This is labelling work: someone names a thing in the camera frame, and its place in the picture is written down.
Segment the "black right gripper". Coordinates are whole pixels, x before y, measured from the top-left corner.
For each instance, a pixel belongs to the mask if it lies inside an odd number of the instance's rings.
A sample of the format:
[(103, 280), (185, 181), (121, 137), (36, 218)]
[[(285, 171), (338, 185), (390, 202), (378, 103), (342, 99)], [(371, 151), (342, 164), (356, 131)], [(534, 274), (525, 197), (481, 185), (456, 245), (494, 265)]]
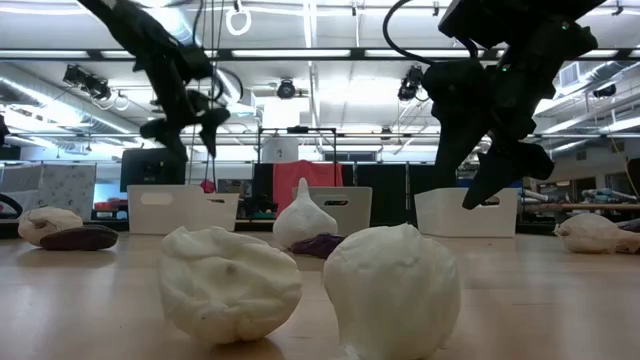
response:
[[(598, 47), (589, 27), (569, 19), (545, 19), (513, 39), (494, 66), (477, 59), (437, 62), (422, 85), (441, 126), (433, 186), (451, 188), (456, 171), (490, 130), (510, 140), (533, 132), (534, 110), (555, 95), (562, 64)], [(554, 162), (537, 144), (496, 143), (479, 156), (480, 166), (462, 202), (472, 210), (523, 177), (548, 179)]]

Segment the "red cloth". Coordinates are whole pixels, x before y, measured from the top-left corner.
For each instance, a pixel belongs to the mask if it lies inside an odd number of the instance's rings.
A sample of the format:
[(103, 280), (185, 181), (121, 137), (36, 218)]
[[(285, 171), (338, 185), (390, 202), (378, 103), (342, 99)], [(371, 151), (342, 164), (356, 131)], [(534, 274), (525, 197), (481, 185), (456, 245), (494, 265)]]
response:
[(341, 187), (343, 185), (342, 165), (313, 163), (306, 160), (275, 164), (273, 166), (273, 202), (278, 205), (277, 215), (280, 215), (293, 201), (293, 189), (298, 186), (302, 178), (310, 187)]

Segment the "black computer monitor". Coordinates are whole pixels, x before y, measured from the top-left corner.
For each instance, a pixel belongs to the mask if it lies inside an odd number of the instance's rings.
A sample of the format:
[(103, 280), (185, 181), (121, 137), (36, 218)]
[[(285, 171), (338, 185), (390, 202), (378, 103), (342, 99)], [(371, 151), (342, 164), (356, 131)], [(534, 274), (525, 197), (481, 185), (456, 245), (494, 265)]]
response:
[(166, 148), (128, 149), (122, 154), (120, 191), (129, 185), (184, 185), (186, 161)]

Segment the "black partition panel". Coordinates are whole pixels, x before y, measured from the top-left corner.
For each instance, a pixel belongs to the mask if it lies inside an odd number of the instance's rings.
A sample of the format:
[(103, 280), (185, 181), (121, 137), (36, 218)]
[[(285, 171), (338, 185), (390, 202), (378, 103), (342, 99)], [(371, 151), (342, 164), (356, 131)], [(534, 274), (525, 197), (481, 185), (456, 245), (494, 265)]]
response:
[(417, 224), (414, 196), (433, 189), (433, 166), (427, 164), (358, 164), (356, 184), (370, 187), (370, 226)]

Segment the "white patterned panel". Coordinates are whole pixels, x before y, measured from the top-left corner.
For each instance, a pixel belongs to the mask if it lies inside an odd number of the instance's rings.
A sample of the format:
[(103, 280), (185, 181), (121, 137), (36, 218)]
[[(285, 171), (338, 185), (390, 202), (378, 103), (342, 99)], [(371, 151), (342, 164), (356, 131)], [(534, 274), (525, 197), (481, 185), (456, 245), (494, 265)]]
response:
[(92, 165), (20, 165), (0, 168), (0, 193), (24, 210), (56, 207), (91, 219), (96, 167)]

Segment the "wooden pole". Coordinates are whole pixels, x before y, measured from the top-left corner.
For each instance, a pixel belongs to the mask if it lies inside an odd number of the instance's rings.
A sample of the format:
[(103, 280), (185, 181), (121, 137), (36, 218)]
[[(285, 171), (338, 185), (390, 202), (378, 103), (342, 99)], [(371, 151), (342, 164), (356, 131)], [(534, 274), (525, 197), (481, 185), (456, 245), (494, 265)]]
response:
[(563, 212), (573, 210), (640, 211), (640, 204), (541, 203), (524, 204), (522, 210), (526, 212)]

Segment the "long-stemmed white garlic bulb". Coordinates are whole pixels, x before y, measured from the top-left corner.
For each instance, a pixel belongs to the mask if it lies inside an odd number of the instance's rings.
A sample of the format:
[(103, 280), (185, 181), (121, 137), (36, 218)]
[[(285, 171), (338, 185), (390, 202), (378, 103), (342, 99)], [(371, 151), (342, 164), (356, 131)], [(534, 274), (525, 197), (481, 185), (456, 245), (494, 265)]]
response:
[(301, 178), (295, 199), (278, 215), (273, 240), (284, 249), (322, 233), (337, 233), (337, 221), (310, 197), (307, 180)]

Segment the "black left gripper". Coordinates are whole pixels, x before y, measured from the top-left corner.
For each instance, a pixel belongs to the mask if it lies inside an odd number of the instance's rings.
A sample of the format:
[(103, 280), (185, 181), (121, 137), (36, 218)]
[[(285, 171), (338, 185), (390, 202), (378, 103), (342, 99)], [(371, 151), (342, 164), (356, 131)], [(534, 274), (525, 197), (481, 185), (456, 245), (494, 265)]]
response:
[(180, 131), (200, 124), (200, 138), (215, 158), (217, 130), (231, 114), (225, 107), (212, 109), (206, 95), (187, 89), (192, 80), (213, 76), (213, 66), (204, 50), (197, 45), (160, 47), (151, 52), (144, 70), (166, 119), (154, 119), (142, 125), (141, 137), (159, 142), (176, 158), (187, 161)]

